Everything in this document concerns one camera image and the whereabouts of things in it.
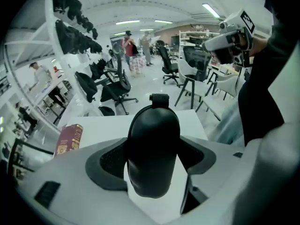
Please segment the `person's black shirt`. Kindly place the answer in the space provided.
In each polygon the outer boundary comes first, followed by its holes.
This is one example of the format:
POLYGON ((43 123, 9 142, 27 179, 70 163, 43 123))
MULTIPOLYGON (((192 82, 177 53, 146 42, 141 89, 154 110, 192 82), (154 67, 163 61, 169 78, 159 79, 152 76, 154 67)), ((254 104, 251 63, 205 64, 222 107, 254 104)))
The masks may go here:
POLYGON ((297 36, 292 34, 292 25, 280 22, 273 26, 266 47, 254 55, 249 80, 238 96, 245 144, 263 138, 284 123, 268 88, 285 66, 297 40, 297 36))

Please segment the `black high-back office chair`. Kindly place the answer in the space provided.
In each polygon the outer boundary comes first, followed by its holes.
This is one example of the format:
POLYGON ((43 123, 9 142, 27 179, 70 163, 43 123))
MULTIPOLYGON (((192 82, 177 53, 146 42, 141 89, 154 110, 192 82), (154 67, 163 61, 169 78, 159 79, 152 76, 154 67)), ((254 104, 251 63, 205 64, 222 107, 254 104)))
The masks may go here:
POLYGON ((158 52, 163 62, 162 71, 165 74, 163 76, 163 84, 166 84, 166 81, 173 80, 175 81, 177 87, 179 87, 180 85, 177 81, 177 79, 179 79, 179 77, 177 76, 178 64, 176 62, 175 63, 171 62, 171 58, 169 57, 167 49, 161 42, 158 42, 157 44, 158 44, 158 52))

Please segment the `black wide-back office chair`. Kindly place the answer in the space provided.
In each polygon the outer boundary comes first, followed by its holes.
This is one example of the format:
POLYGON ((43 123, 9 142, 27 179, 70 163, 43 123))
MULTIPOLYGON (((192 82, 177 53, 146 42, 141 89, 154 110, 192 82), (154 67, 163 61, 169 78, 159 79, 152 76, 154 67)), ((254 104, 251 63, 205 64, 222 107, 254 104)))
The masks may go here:
POLYGON ((211 54, 192 46, 183 47, 183 53, 187 63, 197 69, 197 80, 203 82, 207 78, 207 67, 211 60, 211 54))

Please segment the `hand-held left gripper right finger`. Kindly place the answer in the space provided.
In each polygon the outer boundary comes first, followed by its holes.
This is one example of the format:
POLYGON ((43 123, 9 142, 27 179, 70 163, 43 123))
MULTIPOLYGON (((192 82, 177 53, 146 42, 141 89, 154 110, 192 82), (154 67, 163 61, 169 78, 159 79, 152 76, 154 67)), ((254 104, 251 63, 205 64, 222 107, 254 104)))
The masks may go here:
POLYGON ((252 140, 222 187, 168 225, 300 225, 300 123, 252 140))

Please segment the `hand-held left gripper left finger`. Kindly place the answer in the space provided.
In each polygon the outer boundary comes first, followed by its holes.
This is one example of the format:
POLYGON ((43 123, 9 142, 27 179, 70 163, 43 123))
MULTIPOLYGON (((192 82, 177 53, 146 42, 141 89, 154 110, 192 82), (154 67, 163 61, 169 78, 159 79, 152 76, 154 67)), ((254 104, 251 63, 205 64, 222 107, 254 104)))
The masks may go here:
POLYGON ((153 225, 128 196, 126 138, 54 157, 18 188, 50 225, 153 225))

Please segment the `white metal shelving rack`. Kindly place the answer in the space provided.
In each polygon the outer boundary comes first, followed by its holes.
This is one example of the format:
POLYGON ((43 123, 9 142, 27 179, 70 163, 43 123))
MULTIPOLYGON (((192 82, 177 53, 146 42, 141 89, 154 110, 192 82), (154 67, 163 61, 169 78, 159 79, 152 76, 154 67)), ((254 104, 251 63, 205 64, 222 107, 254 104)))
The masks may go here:
POLYGON ((60 134, 61 129, 51 123, 41 111, 36 107, 44 98, 48 95, 50 89, 57 86, 64 79, 67 79, 71 87, 75 91, 75 100, 83 113, 92 112, 93 115, 101 116, 102 113, 96 106, 88 103, 83 96, 83 90, 80 88, 79 83, 75 77, 76 71, 84 72, 86 67, 93 61, 88 57, 86 53, 82 55, 71 56, 64 54, 59 42, 58 33, 56 31, 56 22, 62 20, 54 14, 53 0, 28 0, 25 2, 24 7, 18 12, 17 18, 22 18, 25 11, 33 9, 33 6, 38 2, 44 2, 44 11, 41 17, 45 19, 45 22, 39 26, 39 28, 31 35, 28 40, 16 40, 16 41, 3 41, 3 56, 4 64, 8 69, 8 79, 12 83, 18 97, 24 101, 33 114, 40 119, 50 130, 56 134, 60 134), (35 98, 32 98, 28 92, 26 92, 17 78, 15 70, 17 66, 23 66, 31 63, 31 60, 27 59, 24 62, 19 62, 22 55, 29 56, 26 51, 36 51, 40 45, 46 45, 54 54, 49 57, 54 57, 56 61, 61 65, 64 74, 60 78, 55 78, 48 87, 37 93, 35 98))

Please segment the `person's grey trousers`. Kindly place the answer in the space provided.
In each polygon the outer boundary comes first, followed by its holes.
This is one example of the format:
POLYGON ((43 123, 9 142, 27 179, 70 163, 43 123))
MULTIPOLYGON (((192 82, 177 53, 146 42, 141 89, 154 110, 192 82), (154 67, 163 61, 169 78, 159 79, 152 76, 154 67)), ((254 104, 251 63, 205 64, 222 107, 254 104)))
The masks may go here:
POLYGON ((209 133, 208 140, 237 147, 245 146, 237 98, 225 109, 221 121, 209 133))

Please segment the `table with checkered cloth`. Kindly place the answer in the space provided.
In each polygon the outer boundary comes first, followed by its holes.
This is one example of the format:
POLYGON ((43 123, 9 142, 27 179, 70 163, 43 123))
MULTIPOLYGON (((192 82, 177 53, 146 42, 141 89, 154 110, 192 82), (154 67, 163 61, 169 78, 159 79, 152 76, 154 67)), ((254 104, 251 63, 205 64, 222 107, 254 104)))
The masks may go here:
POLYGON ((132 76, 143 75, 143 69, 146 67, 145 56, 133 56, 130 58, 130 72, 132 76))

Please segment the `white storage shelving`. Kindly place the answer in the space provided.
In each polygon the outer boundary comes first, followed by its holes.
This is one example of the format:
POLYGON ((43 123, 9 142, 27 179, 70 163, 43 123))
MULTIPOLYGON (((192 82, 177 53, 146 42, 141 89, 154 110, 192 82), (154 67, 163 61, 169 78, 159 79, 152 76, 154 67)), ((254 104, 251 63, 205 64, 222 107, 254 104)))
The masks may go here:
POLYGON ((206 31, 179 31, 179 56, 184 56, 184 47, 202 47, 202 42, 218 36, 219 33, 206 31))

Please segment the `dark red book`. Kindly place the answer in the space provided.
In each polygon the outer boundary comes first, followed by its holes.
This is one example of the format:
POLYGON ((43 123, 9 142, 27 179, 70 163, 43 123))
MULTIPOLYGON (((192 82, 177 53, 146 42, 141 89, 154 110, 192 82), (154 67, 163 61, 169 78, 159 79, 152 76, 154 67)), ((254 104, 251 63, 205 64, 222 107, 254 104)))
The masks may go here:
POLYGON ((64 127, 58 138, 53 157, 79 149, 82 133, 83 127, 79 124, 64 127))

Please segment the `grey shell chair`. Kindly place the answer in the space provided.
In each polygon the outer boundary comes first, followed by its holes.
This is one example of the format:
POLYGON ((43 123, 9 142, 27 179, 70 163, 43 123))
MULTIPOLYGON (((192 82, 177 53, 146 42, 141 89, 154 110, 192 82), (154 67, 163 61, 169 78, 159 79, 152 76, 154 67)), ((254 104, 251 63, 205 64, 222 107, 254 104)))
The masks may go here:
POLYGON ((191 94, 190 109, 193 109, 195 96, 198 96, 199 102, 201 102, 202 97, 205 96, 209 87, 205 82, 197 80, 197 75, 200 75, 200 71, 191 67, 184 59, 178 59, 178 72, 183 86, 174 106, 177 106, 183 93, 187 92, 191 94))
POLYGON ((205 105, 206 110, 211 111, 217 120, 221 121, 223 112, 233 103, 233 99, 237 97, 244 82, 245 79, 238 75, 212 82, 205 96, 201 99, 196 112, 202 105, 205 105))

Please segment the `black mesh office chair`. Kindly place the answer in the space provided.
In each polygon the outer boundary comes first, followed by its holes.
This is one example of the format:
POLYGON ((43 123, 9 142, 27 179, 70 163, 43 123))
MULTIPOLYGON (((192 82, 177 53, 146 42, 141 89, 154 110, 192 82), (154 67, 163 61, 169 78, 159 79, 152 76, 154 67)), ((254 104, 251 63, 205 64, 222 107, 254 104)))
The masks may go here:
POLYGON ((128 98, 129 92, 131 90, 131 84, 125 74, 125 70, 122 69, 121 56, 119 53, 115 54, 117 61, 117 75, 119 80, 116 82, 111 82, 109 77, 98 82, 101 85, 102 93, 101 93, 101 102, 106 102, 108 100, 113 100, 115 107, 121 105, 125 114, 129 115, 129 112, 124 107, 124 102, 127 101, 135 101, 138 103, 137 98, 128 98))

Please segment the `white square table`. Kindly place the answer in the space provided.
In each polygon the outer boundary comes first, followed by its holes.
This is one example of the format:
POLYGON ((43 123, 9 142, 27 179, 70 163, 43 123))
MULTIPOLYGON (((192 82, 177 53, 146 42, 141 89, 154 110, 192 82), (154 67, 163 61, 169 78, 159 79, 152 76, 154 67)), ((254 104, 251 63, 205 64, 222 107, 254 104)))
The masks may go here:
MULTIPOLYGON (((176 112, 180 122, 180 133, 200 139, 207 139, 203 126, 194 110, 176 112)), ((73 117, 68 125, 79 124, 83 128, 80 148, 96 143, 126 137, 133 115, 73 117)), ((161 198, 151 199, 139 196, 124 169, 124 180, 128 185, 131 201, 158 224, 166 224, 180 217, 180 207, 187 182, 187 173, 179 158, 176 159, 168 192, 161 198)))

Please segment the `person's right hand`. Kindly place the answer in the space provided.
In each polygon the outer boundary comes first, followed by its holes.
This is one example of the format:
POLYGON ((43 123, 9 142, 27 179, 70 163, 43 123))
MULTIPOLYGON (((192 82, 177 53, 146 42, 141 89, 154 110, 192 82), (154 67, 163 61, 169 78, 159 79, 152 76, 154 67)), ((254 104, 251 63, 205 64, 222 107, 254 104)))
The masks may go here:
POLYGON ((247 51, 249 44, 248 44, 248 37, 246 33, 238 33, 239 36, 239 48, 242 51, 247 51))

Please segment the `black metal frame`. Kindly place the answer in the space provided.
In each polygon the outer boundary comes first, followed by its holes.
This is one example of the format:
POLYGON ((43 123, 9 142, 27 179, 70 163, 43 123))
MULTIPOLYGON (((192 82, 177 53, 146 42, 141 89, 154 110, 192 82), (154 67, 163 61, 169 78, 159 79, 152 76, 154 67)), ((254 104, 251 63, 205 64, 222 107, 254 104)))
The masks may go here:
POLYGON ((7 174, 18 182, 23 181, 27 175, 49 162, 53 155, 53 151, 15 139, 8 158, 7 174))

